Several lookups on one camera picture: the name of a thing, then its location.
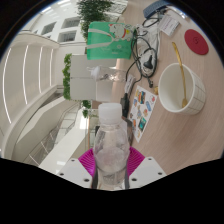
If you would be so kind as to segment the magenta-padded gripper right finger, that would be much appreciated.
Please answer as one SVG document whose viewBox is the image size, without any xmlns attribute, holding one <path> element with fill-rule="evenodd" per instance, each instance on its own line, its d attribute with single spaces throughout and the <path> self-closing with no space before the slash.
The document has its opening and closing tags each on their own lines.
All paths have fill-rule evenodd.
<svg viewBox="0 0 224 224">
<path fill-rule="evenodd" d="M 124 180 L 126 189 L 140 188 L 165 176 L 153 157 L 145 157 L 137 149 L 130 148 Z"/>
</svg>

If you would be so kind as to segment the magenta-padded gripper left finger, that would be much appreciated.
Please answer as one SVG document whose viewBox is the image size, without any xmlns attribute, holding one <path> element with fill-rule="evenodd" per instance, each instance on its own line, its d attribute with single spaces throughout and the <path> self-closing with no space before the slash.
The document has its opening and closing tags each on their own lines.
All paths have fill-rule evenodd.
<svg viewBox="0 0 224 224">
<path fill-rule="evenodd" d="M 64 178 L 78 186 L 96 189 L 98 175 L 95 165 L 93 149 L 89 149 L 79 158 L 71 158 L 58 173 Z"/>
</svg>

